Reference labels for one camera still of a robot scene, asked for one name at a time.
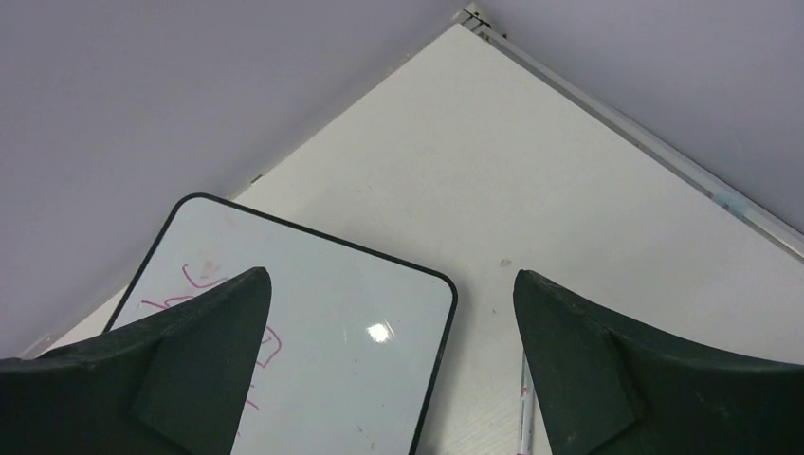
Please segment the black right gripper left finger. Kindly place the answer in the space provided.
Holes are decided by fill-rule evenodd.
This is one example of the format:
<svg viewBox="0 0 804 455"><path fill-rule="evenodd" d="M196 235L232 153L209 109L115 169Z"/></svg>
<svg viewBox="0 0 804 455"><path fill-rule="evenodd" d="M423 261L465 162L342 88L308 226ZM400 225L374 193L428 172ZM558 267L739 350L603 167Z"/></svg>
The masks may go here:
<svg viewBox="0 0 804 455"><path fill-rule="evenodd" d="M228 454L271 302L253 267L146 318L1 362L5 454Z"/></svg>

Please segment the black framed whiteboard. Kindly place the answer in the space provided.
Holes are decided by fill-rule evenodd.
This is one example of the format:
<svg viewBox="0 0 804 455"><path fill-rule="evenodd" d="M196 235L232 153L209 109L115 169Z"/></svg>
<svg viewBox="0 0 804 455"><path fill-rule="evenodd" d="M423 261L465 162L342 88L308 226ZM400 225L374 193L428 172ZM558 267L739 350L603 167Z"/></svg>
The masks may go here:
<svg viewBox="0 0 804 455"><path fill-rule="evenodd" d="M412 454L457 306L444 274L205 193L172 209L109 329L252 267L272 282L236 454Z"/></svg>

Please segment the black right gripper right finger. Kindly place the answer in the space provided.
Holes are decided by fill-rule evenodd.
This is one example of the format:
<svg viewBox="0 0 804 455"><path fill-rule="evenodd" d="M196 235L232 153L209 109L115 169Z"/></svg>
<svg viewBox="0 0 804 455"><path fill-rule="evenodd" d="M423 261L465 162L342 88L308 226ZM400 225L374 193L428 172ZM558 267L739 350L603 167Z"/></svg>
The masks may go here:
<svg viewBox="0 0 804 455"><path fill-rule="evenodd" d="M799 454L803 369L709 347L521 270L513 306L555 454Z"/></svg>

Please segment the pink whiteboard marker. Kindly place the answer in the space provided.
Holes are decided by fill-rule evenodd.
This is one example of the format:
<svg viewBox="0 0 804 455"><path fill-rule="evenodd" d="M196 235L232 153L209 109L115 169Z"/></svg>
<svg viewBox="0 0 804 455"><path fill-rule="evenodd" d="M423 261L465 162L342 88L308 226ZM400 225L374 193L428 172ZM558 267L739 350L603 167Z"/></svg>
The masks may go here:
<svg viewBox="0 0 804 455"><path fill-rule="evenodd" d="M535 395L533 391L533 380L526 354L522 354L521 360L520 404L521 407L517 454L531 455L533 453L534 442L533 421L535 413Z"/></svg>

